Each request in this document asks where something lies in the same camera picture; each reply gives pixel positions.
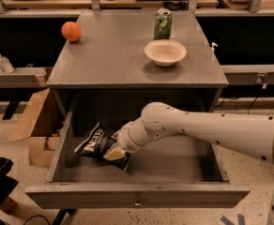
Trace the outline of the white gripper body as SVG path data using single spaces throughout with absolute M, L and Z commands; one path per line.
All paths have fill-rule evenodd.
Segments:
M 140 146 L 133 141 L 130 134 L 130 126 L 126 124 L 118 131 L 116 135 L 117 144 L 124 149 L 126 152 L 135 153 L 140 149 Z

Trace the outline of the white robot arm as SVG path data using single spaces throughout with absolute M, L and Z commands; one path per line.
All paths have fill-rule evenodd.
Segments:
M 145 144 L 176 133 L 274 164 L 274 115 L 185 112 L 161 102 L 147 104 L 141 117 L 114 135 L 107 160 L 135 153 Z M 274 225 L 274 193 L 266 225 Z

